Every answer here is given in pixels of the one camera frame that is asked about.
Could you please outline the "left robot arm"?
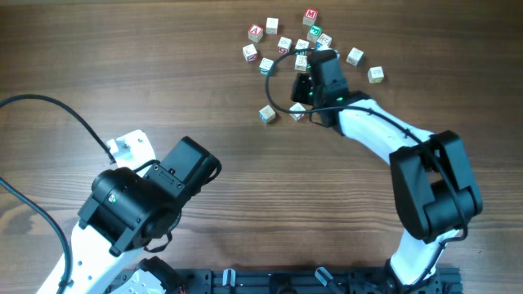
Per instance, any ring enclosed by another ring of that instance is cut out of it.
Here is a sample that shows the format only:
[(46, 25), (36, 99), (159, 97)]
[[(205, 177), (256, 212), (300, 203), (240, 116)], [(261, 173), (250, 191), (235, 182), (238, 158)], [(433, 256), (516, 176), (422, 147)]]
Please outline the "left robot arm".
[(103, 171), (78, 211), (69, 255), (63, 255), (39, 288), (57, 290), (71, 260), (67, 293), (100, 293), (150, 242), (170, 237), (182, 208), (221, 172), (220, 161), (188, 136), (158, 160), (140, 130), (109, 140), (117, 167)]

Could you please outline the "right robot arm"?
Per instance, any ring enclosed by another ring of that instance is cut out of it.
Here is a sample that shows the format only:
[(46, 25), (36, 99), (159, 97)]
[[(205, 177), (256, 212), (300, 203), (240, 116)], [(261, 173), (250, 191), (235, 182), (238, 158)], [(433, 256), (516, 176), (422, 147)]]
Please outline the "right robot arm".
[(350, 91), (338, 53), (329, 47), (300, 51), (297, 66), (305, 71), (294, 83), (293, 101), (309, 105), (321, 126), (360, 142), (388, 164), (405, 228), (388, 266), (401, 291), (422, 287), (447, 245), (463, 241), (483, 209), (462, 140), (452, 131), (413, 127), (366, 93)]

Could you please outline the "blue sided plain wooden block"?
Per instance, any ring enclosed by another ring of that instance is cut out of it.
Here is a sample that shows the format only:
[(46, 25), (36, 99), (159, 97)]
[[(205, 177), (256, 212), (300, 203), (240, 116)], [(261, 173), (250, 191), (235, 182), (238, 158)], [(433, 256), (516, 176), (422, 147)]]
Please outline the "blue sided plain wooden block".
[(276, 117), (275, 111), (269, 105), (266, 105), (265, 107), (260, 109), (258, 114), (259, 114), (260, 119), (265, 124), (272, 122)]

